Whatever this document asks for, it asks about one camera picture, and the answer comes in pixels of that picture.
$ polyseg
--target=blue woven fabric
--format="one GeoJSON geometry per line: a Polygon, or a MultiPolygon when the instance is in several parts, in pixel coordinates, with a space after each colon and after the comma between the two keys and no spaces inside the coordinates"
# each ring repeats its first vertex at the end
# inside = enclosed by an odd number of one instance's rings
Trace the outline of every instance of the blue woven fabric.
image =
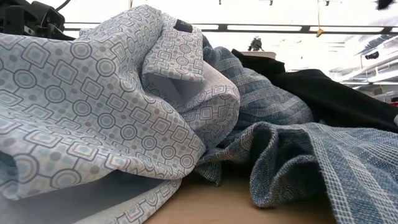
{"type": "Polygon", "coordinates": [[[219,184],[218,162],[245,163],[256,150],[250,191],[257,206],[310,198],[326,188],[338,223],[398,223],[398,134],[311,123],[296,96],[243,68],[229,50],[212,49],[205,39],[203,46],[204,61],[238,87],[241,107],[224,149],[200,159],[200,174],[219,184]]]}

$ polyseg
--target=wooden table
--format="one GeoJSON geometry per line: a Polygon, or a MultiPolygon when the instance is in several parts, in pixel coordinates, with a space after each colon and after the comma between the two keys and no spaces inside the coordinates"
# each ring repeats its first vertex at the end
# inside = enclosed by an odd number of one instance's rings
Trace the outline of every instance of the wooden table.
{"type": "Polygon", "coordinates": [[[252,203],[248,177],[230,177],[221,187],[196,178],[183,180],[180,189],[152,217],[148,224],[336,223],[327,199],[295,202],[275,209],[259,209],[252,203]]]}

